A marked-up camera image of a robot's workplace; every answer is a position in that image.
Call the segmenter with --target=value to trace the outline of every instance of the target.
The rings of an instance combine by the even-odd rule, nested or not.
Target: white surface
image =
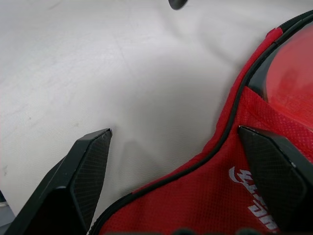
[[[17,214],[84,134],[113,139],[95,216],[199,153],[265,34],[311,0],[0,0],[0,189]]]

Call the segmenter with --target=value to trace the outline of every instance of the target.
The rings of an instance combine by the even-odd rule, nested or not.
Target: red mesh fabric
[[[213,139],[201,154],[175,172],[188,168],[212,150],[223,133],[243,76],[255,59],[279,35],[281,31],[278,30],[270,33],[268,37],[271,39],[267,41],[267,37],[263,47],[258,48],[237,78]],[[219,152],[192,173],[124,206],[103,225],[100,234],[106,232],[170,234],[179,228],[190,228],[200,234],[207,232],[234,234],[238,229],[246,227],[264,233],[276,231],[277,228],[270,221],[269,214],[261,213],[262,201],[258,198],[258,193],[248,190],[254,183],[251,178],[249,179],[246,157],[237,135],[239,125],[271,130],[287,137],[313,163],[313,132],[278,113],[256,93],[245,88],[230,134]],[[246,185],[243,184],[241,176],[245,179]]]

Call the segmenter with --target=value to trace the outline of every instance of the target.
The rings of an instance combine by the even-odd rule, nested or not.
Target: black object
[[[285,137],[239,127],[250,171],[283,232],[313,230],[313,165]]]
[[[83,136],[40,182],[6,235],[85,235],[105,176],[110,129]]]
[[[179,10],[181,9],[187,2],[188,0],[168,0],[171,8],[174,10]]]

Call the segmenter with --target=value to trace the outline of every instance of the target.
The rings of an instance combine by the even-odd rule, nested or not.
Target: textured black surface
[[[308,188],[288,158],[291,151],[284,152],[284,148],[278,147],[275,140],[292,144],[281,136],[266,136],[264,133],[259,134],[259,131],[239,128],[254,182],[282,231],[305,230],[306,225],[301,222],[306,219],[303,206],[307,204]]]
[[[109,130],[91,142],[71,186],[86,228],[91,224],[102,190],[110,139]]]

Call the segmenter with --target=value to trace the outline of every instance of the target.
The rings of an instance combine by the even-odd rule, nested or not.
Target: red bag
[[[203,151],[174,172],[112,204],[98,218],[90,234],[171,234],[180,228],[198,234],[235,234],[241,228],[263,233],[312,231],[312,203],[301,201],[307,211],[293,204],[308,196],[303,196],[300,189],[301,196],[297,194],[297,186],[302,185],[296,181],[298,176],[290,181],[294,187],[284,185],[285,178],[295,170],[304,178],[301,182],[310,194],[310,173],[302,172],[301,167],[289,161],[284,162],[289,173],[279,175],[283,167],[271,159],[275,154],[264,150],[264,143],[256,150],[260,142],[254,141],[259,133],[264,136],[273,133],[270,138],[276,147],[279,138],[288,141],[292,151],[298,151],[295,161],[300,159],[306,169],[312,169],[313,67],[309,66],[313,61],[312,21],[313,11],[269,32],[232,86],[216,132]],[[238,134],[239,126],[251,128],[243,127],[243,138]],[[253,162],[258,153],[260,158],[264,157],[263,162]],[[301,218],[297,221],[301,225],[294,225],[296,218]]]

